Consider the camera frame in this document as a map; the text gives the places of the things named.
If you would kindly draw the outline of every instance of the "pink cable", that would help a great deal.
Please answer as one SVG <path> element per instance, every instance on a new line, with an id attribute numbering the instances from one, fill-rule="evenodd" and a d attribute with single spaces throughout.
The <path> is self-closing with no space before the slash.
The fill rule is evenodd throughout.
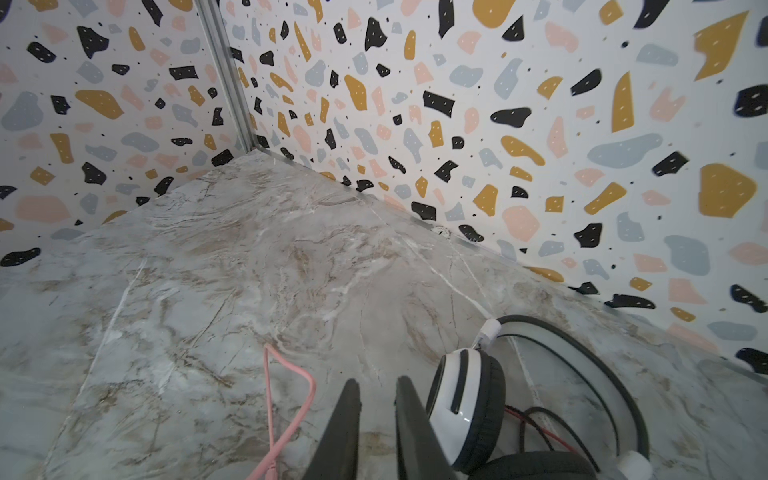
<path id="1" fill-rule="evenodd" d="M 304 377 L 307 382 L 310 383 L 310 392 L 307 394 L 306 400 L 304 400 L 304 404 L 301 405 L 301 409 L 299 409 L 299 412 L 293 418 L 293 421 L 290 423 L 290 425 L 288 425 L 286 431 L 283 432 L 283 434 L 280 436 L 280 439 L 277 441 L 277 443 L 275 443 L 272 427 L 272 389 L 270 388 L 270 360 L 268 353 L 272 353 L 277 361 L 282 363 L 284 367 L 286 367 L 291 372 L 298 373 Z M 259 465 L 257 465 L 256 468 L 250 473 L 250 475 L 248 475 L 246 480 L 258 480 L 264 476 L 265 473 L 267 480 L 277 479 L 277 466 L 275 459 L 287 445 L 291 435 L 293 435 L 293 433 L 299 428 L 299 424 L 304 420 L 304 417 L 306 417 L 306 413 L 310 410 L 312 401 L 315 399 L 315 390 L 317 390 L 317 383 L 309 372 L 301 367 L 293 365 L 288 360 L 285 360 L 277 352 L 275 347 L 271 346 L 269 343 L 264 345 L 264 375 L 266 377 L 266 419 L 270 430 L 270 451 L 264 458 L 262 458 L 261 462 L 259 462 Z"/>

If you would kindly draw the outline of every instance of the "black cable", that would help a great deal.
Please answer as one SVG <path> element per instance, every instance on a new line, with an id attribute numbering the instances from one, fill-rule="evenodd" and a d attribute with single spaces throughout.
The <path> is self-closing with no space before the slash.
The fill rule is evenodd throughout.
<path id="1" fill-rule="evenodd" d="M 530 423 L 531 426 L 533 426 L 533 428 L 536 429 L 538 434 L 541 435 L 541 437 L 544 439 L 545 443 L 547 444 L 547 447 L 549 447 L 549 451 L 554 452 L 554 447 L 549 442 L 549 439 L 547 438 L 546 434 L 544 434 L 544 430 L 542 430 L 541 427 L 538 426 L 538 423 L 536 423 L 536 421 L 532 419 L 528 413 L 518 410 L 511 405 L 505 405 L 505 407 L 517 413 L 523 418 L 520 421 L 520 429 L 518 430 L 518 439 L 520 442 L 520 447 L 519 447 L 520 453 L 525 453 L 525 424 L 526 423 Z"/>
<path id="2" fill-rule="evenodd" d="M 525 410 L 525 412 L 523 412 L 523 413 L 526 414 L 526 415 L 530 415 L 530 414 L 536 413 L 536 412 L 540 412 L 540 413 L 544 413 L 545 415 L 549 415 L 550 418 L 552 418 L 557 423 L 562 425 L 562 427 L 564 429 L 568 430 L 568 433 L 571 434 L 571 437 L 573 437 L 574 440 L 576 440 L 576 443 L 578 443 L 578 446 L 581 448 L 581 450 L 587 456 L 587 459 L 589 460 L 589 462 L 594 467 L 594 470 L 597 473 L 600 473 L 600 467 L 598 467 L 598 464 L 596 463 L 596 461 L 592 457 L 592 454 L 589 452 L 589 449 L 581 441 L 581 439 L 578 437 L 578 435 L 576 435 L 576 432 L 574 432 L 574 430 L 565 422 L 565 420 L 560 418 L 560 416 L 557 413 L 552 412 L 550 409 L 545 409 L 544 407 L 531 407 L 530 409 Z"/>

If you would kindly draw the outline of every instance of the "black object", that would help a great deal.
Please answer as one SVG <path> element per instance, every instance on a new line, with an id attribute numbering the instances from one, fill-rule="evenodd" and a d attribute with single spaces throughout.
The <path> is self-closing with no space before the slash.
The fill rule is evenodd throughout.
<path id="1" fill-rule="evenodd" d="M 398 480 L 456 479 L 407 376 L 397 379 L 395 427 Z"/>
<path id="2" fill-rule="evenodd" d="M 326 431 L 320 439 L 310 466 L 304 472 L 303 480 L 354 480 L 357 477 L 357 437 L 361 408 L 360 385 L 354 379 L 349 379 L 344 384 Z"/>

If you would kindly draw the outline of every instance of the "pink fleck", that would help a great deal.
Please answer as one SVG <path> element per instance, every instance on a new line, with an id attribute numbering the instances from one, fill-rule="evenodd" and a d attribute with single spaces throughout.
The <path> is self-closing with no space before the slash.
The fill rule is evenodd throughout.
<path id="1" fill-rule="evenodd" d="M 70 217 L 69 210 L 59 197 L 27 195 L 16 204 L 16 218 L 40 223 L 57 223 Z"/>
<path id="2" fill-rule="evenodd" d="M 667 87 L 661 91 L 659 98 L 650 106 L 650 117 L 658 121 L 670 121 L 677 111 L 685 105 L 685 96 L 672 100 L 672 89 Z"/>
<path id="3" fill-rule="evenodd" d="M 376 135 L 378 135 L 382 140 L 389 140 L 392 136 L 392 131 L 384 125 L 380 124 L 378 127 L 376 127 Z"/>
<path id="4" fill-rule="evenodd" d="M 253 74 L 257 74 L 259 71 L 259 65 L 256 63 L 256 59 L 253 57 L 253 55 L 248 55 L 248 63 L 250 63 L 250 69 Z"/>
<path id="5" fill-rule="evenodd" d="M 208 80 L 210 80 L 210 83 L 216 83 L 216 79 L 218 78 L 216 75 L 216 68 L 214 68 L 214 66 L 210 63 L 205 66 L 205 74 L 208 75 Z"/>
<path id="6" fill-rule="evenodd" d="M 557 117 L 552 124 L 552 129 L 547 137 L 549 150 L 557 157 L 563 157 L 568 153 L 568 147 L 565 145 L 565 134 L 563 132 L 563 117 Z"/>
<path id="7" fill-rule="evenodd" d="M 379 166 L 379 162 L 376 160 L 371 160 L 369 162 L 371 164 L 371 170 L 373 170 L 373 176 L 376 178 L 386 177 L 386 172 L 383 168 Z"/>
<path id="8" fill-rule="evenodd" d="M 178 31 L 187 30 L 187 22 L 184 20 L 184 17 L 181 15 L 174 17 L 174 19 L 170 21 L 170 26 Z"/>
<path id="9" fill-rule="evenodd" d="M 409 17 L 413 15 L 413 12 L 416 11 L 416 9 L 419 7 L 419 3 L 421 2 L 422 0 L 402 0 L 402 4 L 400 4 L 400 11 L 403 15 Z"/>
<path id="10" fill-rule="evenodd" d="M 715 355 L 720 354 L 720 350 L 717 348 L 717 345 L 705 339 L 698 333 L 692 332 L 691 330 L 685 328 L 682 325 L 673 323 L 672 326 L 670 326 L 667 329 L 667 333 L 669 333 L 672 336 L 676 336 L 679 339 L 685 340 L 686 342 L 690 343 L 691 345 L 697 346 L 700 349 L 704 349 L 708 352 L 714 353 Z"/>
<path id="11" fill-rule="evenodd" d="M 422 110 L 418 105 L 408 106 L 408 116 L 410 121 L 416 121 L 419 125 L 422 124 Z"/>
<path id="12" fill-rule="evenodd" d="M 107 10 L 114 17 L 122 17 L 125 12 L 125 0 L 108 0 Z"/>
<path id="13" fill-rule="evenodd" d="M 480 125 L 480 114 L 478 109 L 470 107 L 464 112 L 464 133 L 470 134 Z"/>
<path id="14" fill-rule="evenodd" d="M 293 136 L 299 142 L 302 150 L 308 154 L 312 153 L 312 139 L 310 138 L 310 135 L 301 128 L 301 125 L 293 127 Z"/>
<path id="15" fill-rule="evenodd" d="M 470 55 L 475 53 L 475 46 L 480 40 L 481 35 L 476 31 L 467 31 L 458 38 L 458 47 Z"/>
<path id="16" fill-rule="evenodd" d="M 592 115 L 594 115 L 594 105 L 590 105 L 589 107 L 579 108 L 578 110 L 576 110 L 576 117 L 580 118 L 581 120 L 586 120 Z"/>
<path id="17" fill-rule="evenodd" d="M 376 112 L 381 117 L 384 115 L 384 97 L 382 96 L 382 88 L 377 87 L 376 90 L 372 91 L 371 98 L 373 99 L 373 104 L 376 106 Z"/>
<path id="18" fill-rule="evenodd" d="M 154 63 L 160 65 L 161 67 L 165 65 L 165 62 L 170 60 L 170 57 L 163 53 L 160 50 L 157 50 L 156 48 L 152 48 L 152 51 L 149 52 L 149 56 L 152 57 L 152 60 L 154 60 Z"/>
<path id="19" fill-rule="evenodd" d="M 315 51 L 323 50 L 323 44 L 320 42 L 320 35 L 315 35 L 314 30 L 310 30 L 310 34 L 312 35 L 312 48 L 314 48 Z"/>
<path id="20" fill-rule="evenodd" d="M 661 273 L 667 271 L 667 265 L 661 258 L 650 257 L 641 253 L 634 254 L 634 266 L 638 272 Z"/>
<path id="21" fill-rule="evenodd" d="M 120 93 L 120 98 L 128 102 L 129 104 L 136 107 L 137 110 L 142 111 L 144 110 L 144 102 L 141 101 L 139 97 L 136 96 L 133 90 L 131 90 L 131 87 L 125 85 L 123 87 L 123 91 Z"/>
<path id="22" fill-rule="evenodd" d="M 669 205 L 672 200 L 666 198 L 664 195 L 660 194 L 656 190 L 649 190 L 647 192 L 643 192 L 643 201 L 648 205 L 658 206 L 658 205 Z"/>
<path id="23" fill-rule="evenodd" d="M 398 202 L 397 200 L 395 200 L 394 198 L 390 197 L 387 194 L 384 194 L 384 203 L 391 207 L 396 208 L 397 210 L 401 210 L 403 212 L 406 211 L 406 208 L 400 202 Z"/>
<path id="24" fill-rule="evenodd" d="M 354 10 L 352 10 L 352 7 L 349 7 L 349 9 L 346 11 L 346 27 L 357 28 L 360 25 L 362 25 L 360 17 L 357 16 L 357 13 Z"/>
<path id="25" fill-rule="evenodd" d="M 176 162 L 179 161 L 179 157 L 177 155 L 157 154 L 154 156 L 154 160 L 163 167 L 173 168 Z"/>
<path id="26" fill-rule="evenodd" d="M 440 202 L 441 205 L 445 205 L 445 198 L 442 196 L 442 191 L 440 191 L 439 188 L 436 188 L 432 192 L 435 194 L 437 201 Z"/>
<path id="27" fill-rule="evenodd" d="M 147 164 L 147 158 L 144 155 L 134 155 L 125 163 L 131 165 L 132 167 L 144 168 L 144 165 Z"/>
<path id="28" fill-rule="evenodd" d="M 163 85 L 163 90 L 165 90 L 165 94 L 169 97 L 173 97 L 174 95 L 181 96 L 181 92 L 178 88 L 176 88 L 176 85 L 174 84 L 165 84 Z"/>
<path id="29" fill-rule="evenodd" d="M 578 48 L 578 38 L 569 30 L 562 28 L 552 22 L 547 22 L 544 26 L 544 34 L 547 37 L 549 45 L 553 47 L 563 47 L 568 53 L 573 53 Z"/>
<path id="30" fill-rule="evenodd" d="M 509 234 L 518 240 L 529 241 L 538 232 L 539 222 L 526 207 L 510 207 L 502 212 Z"/>
<path id="31" fill-rule="evenodd" d="M 288 78 L 290 78 L 290 80 L 295 84 L 299 83 L 298 77 L 293 72 L 293 69 L 290 67 L 290 62 L 288 61 L 288 57 L 283 56 L 283 61 L 285 62 L 285 65 L 286 65 L 286 73 L 288 74 Z"/>
<path id="32" fill-rule="evenodd" d="M 35 148 L 43 148 L 43 144 L 40 143 L 40 138 L 36 133 L 26 134 L 18 139 L 18 146 L 25 150 L 33 150 Z"/>
<path id="33" fill-rule="evenodd" d="M 53 45 L 56 45 L 60 41 L 63 41 L 69 38 L 69 35 L 67 34 L 67 32 L 60 29 L 59 27 L 55 27 L 47 23 L 41 23 L 40 26 L 43 28 L 43 32 L 45 33 L 45 36 L 48 37 L 48 41 L 51 42 Z"/>
<path id="34" fill-rule="evenodd" d="M 739 243 L 728 252 L 734 260 L 744 265 L 763 265 L 768 263 L 768 248 L 757 243 Z"/>
<path id="35" fill-rule="evenodd" d="M 18 78 L 16 78 L 16 75 L 13 73 L 13 70 L 11 70 L 11 67 L 4 63 L 0 63 L 0 83 L 14 84 L 17 81 Z"/>
<path id="36" fill-rule="evenodd" d="M 605 174 L 597 168 L 585 168 L 576 172 L 574 176 L 580 184 L 584 185 L 585 187 L 591 187 L 594 185 L 594 182 L 600 180 L 602 177 L 605 177 Z"/>
<path id="37" fill-rule="evenodd" d="M 707 303 L 687 278 L 670 278 L 669 294 L 671 302 L 696 303 L 698 305 Z"/>
<path id="38" fill-rule="evenodd" d="M 424 65 L 423 61 L 420 61 L 414 68 L 413 73 L 416 75 L 416 84 L 421 85 L 427 81 L 435 80 L 432 78 L 432 74 L 429 73 L 429 69 Z"/>

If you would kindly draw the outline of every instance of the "gray fleck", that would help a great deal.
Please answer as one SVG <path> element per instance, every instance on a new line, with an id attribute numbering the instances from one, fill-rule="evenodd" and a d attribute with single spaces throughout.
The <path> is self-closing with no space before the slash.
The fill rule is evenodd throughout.
<path id="1" fill-rule="evenodd" d="M 136 148 L 144 153 L 155 151 L 160 148 L 160 144 L 149 138 L 147 135 L 137 131 L 123 137 L 120 142 L 128 147 Z"/>
<path id="2" fill-rule="evenodd" d="M 80 68 L 78 68 L 77 72 L 81 77 L 90 81 L 92 84 L 97 84 L 98 82 L 104 80 L 104 74 L 101 73 L 99 67 L 93 65 L 88 60 L 84 61 L 83 64 L 80 65 Z"/>
<path id="3" fill-rule="evenodd" d="M 352 63 L 355 64 L 355 70 L 358 74 L 365 75 L 368 73 L 368 58 L 366 58 L 365 53 L 360 52 L 352 57 Z"/>
<path id="4" fill-rule="evenodd" d="M 466 65 L 459 65 L 454 68 L 448 79 L 451 83 L 461 87 L 474 87 L 482 77 L 482 68 L 470 68 Z"/>
<path id="5" fill-rule="evenodd" d="M 533 16 L 534 22 L 546 18 L 546 16 L 549 15 L 549 5 L 550 3 L 547 2 L 547 0 L 538 0 L 538 7 L 536 7 L 536 13 Z"/>
<path id="6" fill-rule="evenodd" d="M 355 135 L 360 139 L 363 150 L 371 155 L 379 154 L 379 149 L 376 147 L 376 142 L 373 141 L 373 137 L 371 137 L 370 132 L 368 132 L 365 128 L 356 128 Z"/>
<path id="7" fill-rule="evenodd" d="M 98 205 L 98 197 L 94 194 L 88 194 L 80 199 L 80 208 L 83 209 L 88 215 L 96 213 L 96 206 Z"/>
<path id="8" fill-rule="evenodd" d="M 259 22 L 256 21 L 256 17 L 250 19 L 250 37 L 256 43 L 261 46 L 261 34 L 259 33 Z"/>
<path id="9" fill-rule="evenodd" d="M 409 185 L 398 185 L 395 187 L 395 193 L 398 197 L 405 200 L 406 198 L 411 196 L 411 187 Z"/>
<path id="10" fill-rule="evenodd" d="M 179 104 L 174 104 L 170 109 L 174 111 L 174 117 L 176 117 L 176 120 L 183 121 L 184 123 L 190 124 L 193 127 L 197 126 L 197 121 L 192 118 L 192 110 L 189 108 L 182 107 Z"/>
<path id="11" fill-rule="evenodd" d="M 338 121 L 336 117 L 333 118 L 333 126 L 336 127 L 336 130 L 339 132 L 339 136 L 342 140 L 349 138 L 349 132 L 346 130 L 346 127 L 343 123 Z"/>
<path id="12" fill-rule="evenodd" d="M 506 100 L 515 89 L 518 84 L 518 67 L 522 62 L 520 58 L 513 58 L 496 78 L 493 89 L 499 97 Z"/>
<path id="13" fill-rule="evenodd" d="M 619 240 L 624 242 L 642 242 L 645 240 L 643 226 L 629 219 L 629 212 L 624 212 L 616 217 Z"/>
<path id="14" fill-rule="evenodd" d="M 245 27 L 242 25 L 232 25 L 232 36 L 238 40 L 245 39 Z"/>
<path id="15" fill-rule="evenodd" d="M 518 261 L 518 254 L 515 252 L 515 247 L 512 246 L 506 240 L 496 240 L 498 247 L 502 249 L 502 257 L 509 258 L 510 260 Z"/>
<path id="16" fill-rule="evenodd" d="M 754 340 L 757 336 L 757 329 L 755 327 L 744 325 L 743 323 L 714 322 L 707 325 L 707 328 L 712 330 L 712 333 L 714 333 L 717 338 L 723 340 L 747 342 L 749 340 Z"/>
<path id="17" fill-rule="evenodd" d="M 637 61 L 673 67 L 677 65 L 677 54 L 659 45 L 647 43 L 637 53 Z"/>
<path id="18" fill-rule="evenodd" d="M 541 244 L 541 247 L 538 249 L 538 255 L 540 257 L 547 257 L 549 255 L 555 255 L 556 253 L 560 253 L 564 251 L 565 251 L 565 245 L 562 242 L 547 240 Z"/>
<path id="19" fill-rule="evenodd" d="M 768 141 L 761 141 L 757 144 L 755 165 L 763 170 L 768 170 Z"/>
<path id="20" fill-rule="evenodd" d="M 51 233 L 51 238 L 53 240 L 73 240 L 83 233 L 85 232 L 75 230 L 74 228 L 61 228 L 60 230 L 56 230 L 54 233 Z"/>
<path id="21" fill-rule="evenodd" d="M 7 131 L 20 131 L 37 127 L 42 121 L 43 110 L 38 106 L 38 96 L 30 91 L 23 91 L 2 116 L 0 124 Z"/>
<path id="22" fill-rule="evenodd" d="M 445 219 L 449 222 L 464 220 L 464 208 L 462 208 L 462 202 L 456 202 L 455 207 L 451 210 L 447 210 L 445 212 Z"/>
<path id="23" fill-rule="evenodd" d="M 118 155 L 118 151 L 112 150 L 109 147 L 101 145 L 100 147 L 92 147 L 91 145 L 85 145 L 85 151 L 93 155 L 96 158 L 100 158 L 103 161 L 113 161 Z"/>
<path id="24" fill-rule="evenodd" d="M 395 105 L 397 105 L 398 103 L 402 103 L 406 100 L 408 100 L 408 95 L 402 93 L 401 91 L 397 92 L 397 95 L 392 97 L 392 103 Z"/>
<path id="25" fill-rule="evenodd" d="M 208 161 L 208 154 L 205 153 L 202 150 L 198 150 L 197 153 L 192 157 L 192 165 L 195 167 L 202 167 L 205 165 L 205 162 Z"/>
<path id="26" fill-rule="evenodd" d="M 98 10 L 94 0 L 69 0 L 69 2 L 83 18 Z"/>
<path id="27" fill-rule="evenodd" d="M 490 148 L 483 148 L 480 150 L 480 161 L 482 162 L 483 167 L 490 167 L 491 165 L 495 165 L 499 168 L 504 167 Z"/>
<path id="28" fill-rule="evenodd" d="M 606 280 L 610 278 L 600 262 L 594 258 L 584 261 L 584 271 L 587 272 L 587 275 L 599 275 Z"/>
<path id="29" fill-rule="evenodd" d="M 153 91 L 154 88 L 157 87 L 158 82 L 159 80 L 157 80 L 156 78 L 150 78 L 149 80 L 147 80 L 147 86 L 144 87 L 144 91 Z"/>
<path id="30" fill-rule="evenodd" d="M 130 195 L 131 192 L 133 192 L 137 188 L 141 188 L 141 187 L 139 187 L 136 184 L 117 184 L 114 187 L 114 191 L 118 192 L 119 194 Z"/>
<path id="31" fill-rule="evenodd" d="M 312 85 L 313 87 L 322 87 L 325 71 L 326 62 L 318 60 L 314 67 L 306 71 L 304 74 L 304 80 L 306 80 L 306 83 Z"/>
<path id="32" fill-rule="evenodd" d="M 421 163 L 422 156 L 419 154 L 419 148 L 423 147 L 424 144 L 419 140 L 419 137 L 416 137 L 416 133 L 412 129 L 406 128 L 406 132 L 402 135 L 402 144 L 413 154 L 413 160 L 417 164 Z"/>
<path id="33" fill-rule="evenodd" d="M 589 151 L 587 158 L 603 167 L 627 168 L 643 160 L 645 154 L 661 146 L 662 141 L 659 134 L 645 134 L 625 141 L 598 145 Z"/>
<path id="34" fill-rule="evenodd" d="M 707 275 L 710 272 L 710 251 L 707 245 L 695 238 L 670 235 L 664 242 L 671 250 L 672 264 L 691 275 Z"/>
<path id="35" fill-rule="evenodd" d="M 200 51 L 200 37 L 192 38 L 191 40 L 181 41 L 181 53 L 185 55 L 192 55 Z"/>

